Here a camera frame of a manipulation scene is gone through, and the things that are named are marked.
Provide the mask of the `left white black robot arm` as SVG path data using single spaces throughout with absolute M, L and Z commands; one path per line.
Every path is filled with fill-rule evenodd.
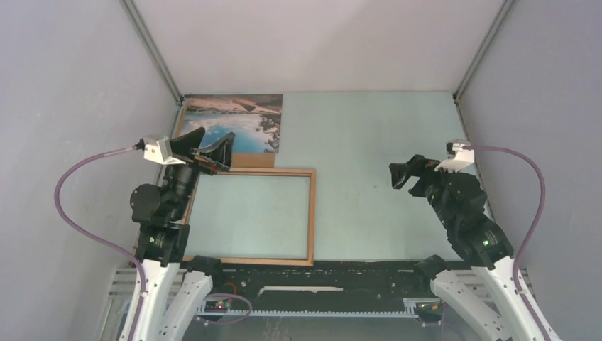
M 161 185 L 142 184 L 130 196 L 132 220 L 140 230 L 136 284 L 121 340 L 181 340 L 204 297 L 223 290 L 221 261 L 194 256 L 177 295 L 168 298 L 190 235 L 184 217 L 197 181 L 202 174 L 228 172 L 232 163 L 235 133 L 202 148 L 204 135 L 203 127 L 172 139 L 148 135 L 134 146 L 165 172 Z

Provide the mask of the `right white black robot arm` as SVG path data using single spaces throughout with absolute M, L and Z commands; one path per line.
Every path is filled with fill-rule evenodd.
M 417 294 L 434 294 L 453 308 L 483 340 L 559 340 L 543 315 L 525 277 L 515 270 L 518 255 L 504 231 L 486 216 L 486 193 L 476 176 L 461 172 L 462 163 L 414 155 L 406 163 L 391 163 L 394 189 L 411 177 L 413 197 L 427 200 L 446 232 L 452 249 L 483 281 L 493 305 L 488 305 L 452 273 L 442 257 L 418 263 L 413 277 Z

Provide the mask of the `wooden picture frame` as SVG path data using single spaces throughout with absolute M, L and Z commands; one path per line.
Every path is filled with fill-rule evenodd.
M 185 215 L 190 237 L 183 259 L 312 266 L 316 181 L 313 168 L 233 168 L 201 176 Z

